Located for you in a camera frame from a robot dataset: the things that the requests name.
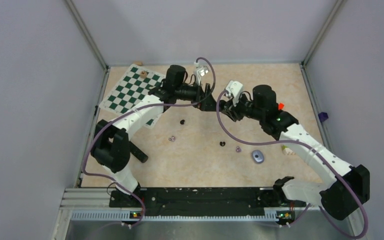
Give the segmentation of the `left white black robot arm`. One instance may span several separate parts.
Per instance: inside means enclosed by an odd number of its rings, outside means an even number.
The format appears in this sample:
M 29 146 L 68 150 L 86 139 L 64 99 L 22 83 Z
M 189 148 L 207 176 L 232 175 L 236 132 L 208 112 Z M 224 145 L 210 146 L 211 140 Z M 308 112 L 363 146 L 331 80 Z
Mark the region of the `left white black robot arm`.
M 161 83 L 151 88 L 148 94 L 135 107 L 110 122 L 102 120 L 96 126 L 90 154 L 108 172 L 107 179 L 112 180 L 122 192 L 121 200 L 129 207 L 140 202 L 137 191 L 140 184 L 135 179 L 128 163 L 131 156 L 131 138 L 154 119 L 171 107 L 177 106 L 178 100 L 187 101 L 188 106 L 199 107 L 212 99 L 214 84 L 202 87 L 201 77 L 213 73 L 211 64 L 195 64 L 192 85 L 184 82 L 187 71 L 180 65 L 171 65 Z

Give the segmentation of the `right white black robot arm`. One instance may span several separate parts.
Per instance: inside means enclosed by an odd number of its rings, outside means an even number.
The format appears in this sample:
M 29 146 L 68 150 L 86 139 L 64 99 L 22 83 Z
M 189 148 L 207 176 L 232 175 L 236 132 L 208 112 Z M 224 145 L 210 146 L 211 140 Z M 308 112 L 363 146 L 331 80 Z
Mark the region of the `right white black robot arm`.
M 370 171 L 362 164 L 357 166 L 341 159 L 311 136 L 289 112 L 281 109 L 277 95 L 269 85 L 257 85 L 252 99 L 243 95 L 243 85 L 232 81 L 218 95 L 216 117 L 222 130 L 233 140 L 250 146 L 249 142 L 230 133 L 221 120 L 221 114 L 232 121 L 249 118 L 258 121 L 262 130 L 273 141 L 261 146 L 283 144 L 299 156 L 322 180 L 308 182 L 285 177 L 280 188 L 273 192 L 273 200 L 279 206 L 287 206 L 292 200 L 317 205 L 332 218 L 344 220 L 360 210 L 364 222 L 368 214 L 364 204 L 370 199 Z

